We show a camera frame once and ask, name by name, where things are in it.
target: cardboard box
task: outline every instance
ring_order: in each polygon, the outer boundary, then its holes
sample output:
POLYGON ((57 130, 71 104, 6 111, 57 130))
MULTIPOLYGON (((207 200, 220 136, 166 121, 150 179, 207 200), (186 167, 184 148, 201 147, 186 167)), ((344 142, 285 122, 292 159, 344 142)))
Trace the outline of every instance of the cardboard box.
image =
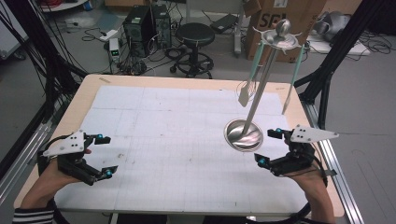
MULTIPOLYGON (((245 51, 248 60, 253 60, 261 34, 255 32, 253 27, 260 31, 274 29, 272 24, 282 19, 288 19, 291 23, 290 33, 296 36, 300 45, 303 45, 312 30, 318 15, 321 13, 326 0, 250 0, 244 4, 247 17, 251 16, 245 51)), ((287 55, 279 52, 276 60, 278 62, 294 63, 297 60, 300 49, 287 50, 287 55)), ((270 52, 265 47, 260 64, 266 61, 270 52)))
POLYGON ((105 0, 107 7, 132 7, 134 5, 149 6, 150 0, 105 0))
POLYGON ((340 11, 347 15, 353 15, 360 4, 361 0, 327 0, 322 13, 340 11))

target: black stool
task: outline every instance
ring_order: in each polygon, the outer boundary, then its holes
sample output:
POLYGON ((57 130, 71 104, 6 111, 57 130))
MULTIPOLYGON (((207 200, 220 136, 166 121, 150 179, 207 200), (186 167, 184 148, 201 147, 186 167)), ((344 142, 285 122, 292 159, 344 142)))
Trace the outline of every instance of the black stool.
POLYGON ((209 70, 214 66, 213 60, 206 54, 198 52, 198 48, 212 43, 215 39, 215 32, 204 24, 192 22, 181 25, 176 31, 176 38, 192 52, 180 55, 176 63, 170 68, 171 73, 175 73, 178 68, 186 74, 186 77, 195 77, 207 73, 209 78, 212 79, 209 70))

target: computer tower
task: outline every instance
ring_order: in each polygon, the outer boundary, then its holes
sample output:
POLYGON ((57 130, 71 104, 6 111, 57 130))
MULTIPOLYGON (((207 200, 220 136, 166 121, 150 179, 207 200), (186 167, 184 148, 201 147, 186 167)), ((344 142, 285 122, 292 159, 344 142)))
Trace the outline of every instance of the computer tower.
POLYGON ((128 41, 149 42, 155 36, 150 6, 133 6, 122 25, 128 41))
POLYGON ((145 42, 131 42, 130 43, 131 56, 137 58, 146 58, 149 56, 148 43, 145 42))
POLYGON ((155 31, 157 35, 157 46, 159 49, 172 47, 171 36, 171 17, 169 16, 166 5, 152 5, 152 14, 154 18, 155 31))

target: desk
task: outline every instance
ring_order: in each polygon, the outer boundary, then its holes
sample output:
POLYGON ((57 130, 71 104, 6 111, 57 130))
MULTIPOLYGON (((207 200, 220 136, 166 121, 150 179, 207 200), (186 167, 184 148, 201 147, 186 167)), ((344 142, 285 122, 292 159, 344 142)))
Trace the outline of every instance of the desk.
MULTIPOLYGON (((165 77, 119 77, 119 76, 103 76, 103 75, 94 75, 87 76, 81 87, 78 89, 78 92, 68 107, 67 111, 64 114, 60 124, 58 125, 56 131, 53 136, 59 136, 63 134, 69 134, 75 130, 77 130, 81 123, 84 120, 85 115, 90 110, 91 104, 95 95, 99 88, 103 85, 114 85, 114 86, 127 86, 127 87, 153 87, 153 88, 171 88, 171 89, 189 89, 189 90, 229 90, 234 91, 236 86, 239 84, 239 81, 229 81, 229 80, 205 80, 205 79, 185 79, 185 78, 165 78, 165 77)), ((284 102, 286 100, 288 94, 289 84, 286 83, 268 83, 266 86, 266 92, 277 93, 280 97, 280 101, 284 102)), ((287 123, 290 127, 294 127, 296 124, 309 125, 308 121, 305 117, 302 106, 299 103, 299 99, 297 93, 294 91, 290 100, 290 107, 286 112, 287 123)), ((23 198, 26 191, 31 187, 32 182, 37 179, 36 172, 33 171, 31 176, 29 177, 27 183, 23 187, 20 195, 18 196, 14 205, 16 207, 21 203, 21 199, 23 198)), ((105 180, 107 184, 111 184, 110 180, 105 180)), ((334 205, 335 214, 340 217, 344 214, 344 209, 340 203, 337 192, 332 183, 329 185, 329 192, 332 198, 332 203, 334 205)), ((63 204, 66 201, 58 202, 60 208, 62 208, 63 204)), ((98 211, 98 209, 86 209, 86 211, 98 211)), ((197 214, 196 212, 191 211, 179 211, 172 208, 164 208, 162 210, 145 210, 141 209, 138 212, 143 213, 164 213, 164 214, 197 214)), ((201 214, 210 214, 211 210, 203 210, 201 214)), ((286 216, 289 212, 295 211, 287 211, 287 212, 278 212, 276 216, 286 216)), ((265 216, 265 215, 273 215, 266 214, 265 211, 256 211, 252 213, 245 212, 235 212, 230 211, 229 213, 223 212, 220 214, 228 214, 228 215, 257 215, 257 216, 265 216)))

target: human arm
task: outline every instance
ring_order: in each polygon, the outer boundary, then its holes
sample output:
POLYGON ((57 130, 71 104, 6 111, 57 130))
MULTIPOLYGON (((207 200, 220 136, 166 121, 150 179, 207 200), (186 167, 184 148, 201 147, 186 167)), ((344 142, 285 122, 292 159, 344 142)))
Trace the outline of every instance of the human arm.
POLYGON ((314 168, 287 174, 304 191, 311 206, 311 219, 314 221, 335 223, 334 211, 329 192, 323 182, 320 172, 314 168))
MULTIPOLYGON (((90 154, 91 151, 86 149, 85 153, 90 154)), ((49 201, 59 189, 76 182, 79 180, 58 170, 56 159, 50 161, 23 198, 21 207, 15 210, 12 223, 51 223, 53 209, 49 201)))

